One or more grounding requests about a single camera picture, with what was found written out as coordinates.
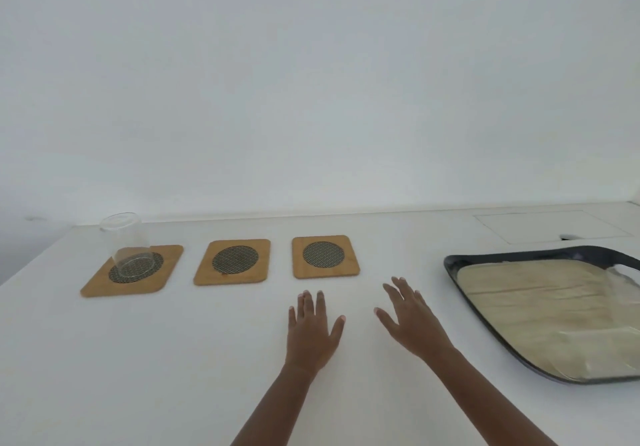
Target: mesh insert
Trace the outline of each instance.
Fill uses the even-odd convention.
[[[222,274],[238,274],[251,269],[258,262],[258,252],[249,246],[222,249],[213,258],[213,268]]]
[[[335,267],[344,260],[344,250],[333,242],[312,242],[302,251],[302,257],[315,267]]]
[[[141,279],[148,278],[151,274],[154,274],[160,269],[164,263],[164,258],[161,254],[157,252],[153,253],[154,255],[154,265],[151,269],[147,271],[143,271],[147,269],[149,265],[148,258],[145,254],[136,254],[129,257],[122,267],[124,269],[125,274],[132,274],[132,276],[123,276],[118,271],[116,266],[113,266],[109,271],[109,279],[114,283],[135,283],[136,281],[140,281]]]

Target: coaster with mesh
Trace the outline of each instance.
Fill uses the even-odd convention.
[[[296,237],[292,241],[293,275],[298,279],[360,274],[351,241],[346,235]]]
[[[151,246],[154,257],[153,266],[141,275],[128,277],[120,274],[109,258],[84,285],[80,294],[84,297],[120,296],[123,294],[147,294],[160,291],[169,281],[173,268],[177,264],[182,246]],[[137,267],[148,267],[148,258],[144,255],[130,257],[124,263],[124,274],[137,274]]]
[[[206,286],[264,281],[270,250],[267,239],[215,240],[209,244],[193,283]]]

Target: hand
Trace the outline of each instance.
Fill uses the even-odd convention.
[[[299,294],[297,320],[293,306],[289,308],[289,335],[287,336],[285,367],[297,367],[309,373],[311,378],[315,377],[338,348],[345,321],[346,318],[340,316],[335,321],[331,335],[329,335],[324,293],[318,291],[315,312],[311,293],[305,291]]]
[[[455,350],[442,325],[424,302],[418,290],[412,290],[404,278],[391,278],[397,289],[383,284],[396,309],[398,323],[380,308],[374,313],[389,334],[409,352],[429,364],[443,351]]]

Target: white countertop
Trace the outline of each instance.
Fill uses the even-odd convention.
[[[475,215],[583,210],[624,237],[508,244]],[[563,385],[526,369],[484,328],[442,265],[449,254],[579,244],[640,258],[640,207],[589,204],[147,224],[152,244],[184,254],[155,294],[84,299],[108,252],[76,227],[0,286],[0,443],[225,445],[282,366],[287,307],[323,289],[330,320],[347,317],[337,353],[312,385],[290,445],[482,445],[439,380],[373,314],[404,276],[453,343],[559,445],[636,445],[640,383]],[[346,234],[362,272],[296,280],[291,240]],[[212,240],[271,240],[268,280],[196,287]]]

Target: black baking tray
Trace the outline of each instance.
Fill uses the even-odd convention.
[[[540,375],[547,377],[552,380],[570,383],[570,384],[580,384],[580,385],[588,385],[588,384],[603,384],[603,383],[613,383],[613,382],[628,382],[633,380],[639,380],[640,375],[638,376],[626,376],[626,377],[610,377],[610,378],[599,378],[599,379],[587,379],[583,381],[571,380],[565,377],[558,377],[555,375],[551,375],[548,372],[536,367],[533,363],[524,358],[520,353],[516,351],[508,342],[505,340],[500,333],[496,329],[492,327],[492,325],[484,318],[483,314],[478,311],[478,309],[474,306],[474,304],[468,299],[467,295],[463,291],[462,288],[458,285],[458,272],[463,267],[472,264],[489,264],[492,262],[521,262],[521,261],[530,261],[530,260],[546,260],[546,259],[572,259],[572,260],[580,260],[582,262],[587,262],[589,264],[596,265],[602,269],[607,269],[616,264],[626,265],[628,267],[633,267],[634,269],[638,269],[640,271],[640,260],[635,257],[628,256],[627,254],[621,253],[619,251],[614,251],[613,249],[607,249],[605,247],[599,246],[576,246],[576,247],[567,247],[561,249],[547,249],[544,251],[522,251],[522,252],[507,252],[501,254],[480,254],[480,255],[451,255],[447,256],[444,259],[444,267],[449,273],[449,276],[456,284],[456,287],[465,298],[467,304],[471,307],[471,309],[476,313],[477,317],[484,323],[484,326],[488,328],[494,337],[498,339],[498,341],[509,351],[513,356],[515,356],[519,361],[521,361],[524,365],[526,365],[529,369],[534,372],[539,373]]]

